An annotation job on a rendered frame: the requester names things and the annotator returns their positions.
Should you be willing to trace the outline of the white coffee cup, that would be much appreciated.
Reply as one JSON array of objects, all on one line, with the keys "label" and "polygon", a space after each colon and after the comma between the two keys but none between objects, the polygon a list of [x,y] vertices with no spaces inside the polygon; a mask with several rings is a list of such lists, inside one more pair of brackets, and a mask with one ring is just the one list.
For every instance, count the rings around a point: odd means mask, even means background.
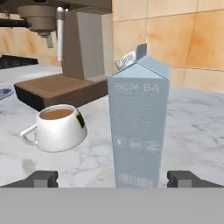
[{"label": "white coffee cup", "polygon": [[81,144],[88,134],[81,112],[68,104],[42,109],[35,123],[20,133],[23,141],[45,152],[71,150]]}]

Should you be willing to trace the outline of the pale blue milk carton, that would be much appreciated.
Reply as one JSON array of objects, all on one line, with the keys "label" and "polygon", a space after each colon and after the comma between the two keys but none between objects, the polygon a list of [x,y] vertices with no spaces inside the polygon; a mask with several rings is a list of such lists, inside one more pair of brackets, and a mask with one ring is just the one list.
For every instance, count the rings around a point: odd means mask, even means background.
[{"label": "pale blue milk carton", "polygon": [[115,62],[108,105],[117,188],[156,188],[165,138],[170,68],[147,45]]}]

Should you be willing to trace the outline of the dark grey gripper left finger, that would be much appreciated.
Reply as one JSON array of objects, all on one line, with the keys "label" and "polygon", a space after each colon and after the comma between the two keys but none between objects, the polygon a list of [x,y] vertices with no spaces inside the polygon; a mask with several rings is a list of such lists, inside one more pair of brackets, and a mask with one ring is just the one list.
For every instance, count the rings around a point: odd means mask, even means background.
[{"label": "dark grey gripper left finger", "polygon": [[4,187],[15,188],[58,188],[57,171],[35,171],[25,179],[4,185]]}]

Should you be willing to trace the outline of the blue patterned saucer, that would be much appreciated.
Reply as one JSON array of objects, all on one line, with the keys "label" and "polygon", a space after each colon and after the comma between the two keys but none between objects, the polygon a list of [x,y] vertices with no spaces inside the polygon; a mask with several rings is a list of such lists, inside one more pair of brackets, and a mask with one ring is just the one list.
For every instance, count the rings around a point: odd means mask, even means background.
[{"label": "blue patterned saucer", "polygon": [[0,101],[14,93],[12,88],[0,88]]}]

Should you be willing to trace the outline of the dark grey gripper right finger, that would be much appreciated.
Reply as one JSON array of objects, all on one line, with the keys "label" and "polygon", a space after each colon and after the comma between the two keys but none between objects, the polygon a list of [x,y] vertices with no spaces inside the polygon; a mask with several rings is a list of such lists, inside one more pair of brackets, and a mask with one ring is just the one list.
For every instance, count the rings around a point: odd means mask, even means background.
[{"label": "dark grey gripper right finger", "polygon": [[193,174],[191,171],[168,171],[168,187],[176,188],[224,188],[224,185],[218,185],[204,180]]}]

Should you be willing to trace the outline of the black hob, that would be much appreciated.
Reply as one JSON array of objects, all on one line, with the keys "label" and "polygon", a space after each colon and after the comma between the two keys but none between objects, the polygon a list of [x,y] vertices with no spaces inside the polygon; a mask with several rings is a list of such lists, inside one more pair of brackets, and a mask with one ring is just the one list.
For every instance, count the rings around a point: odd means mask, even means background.
[{"label": "black hob", "polygon": [[2,55],[0,57],[0,69],[36,65],[38,63],[39,63],[38,60],[33,58],[18,57],[11,55]]}]

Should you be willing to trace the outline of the brown espresso machine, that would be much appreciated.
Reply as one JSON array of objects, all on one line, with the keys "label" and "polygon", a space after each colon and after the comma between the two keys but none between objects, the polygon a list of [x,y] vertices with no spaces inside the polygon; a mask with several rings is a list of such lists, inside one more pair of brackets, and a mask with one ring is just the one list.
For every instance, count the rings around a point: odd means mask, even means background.
[{"label": "brown espresso machine", "polygon": [[66,103],[75,107],[108,93],[104,70],[102,16],[112,0],[0,0],[0,27],[24,27],[49,39],[57,33],[57,60],[62,73],[18,82],[17,98],[37,111]]}]

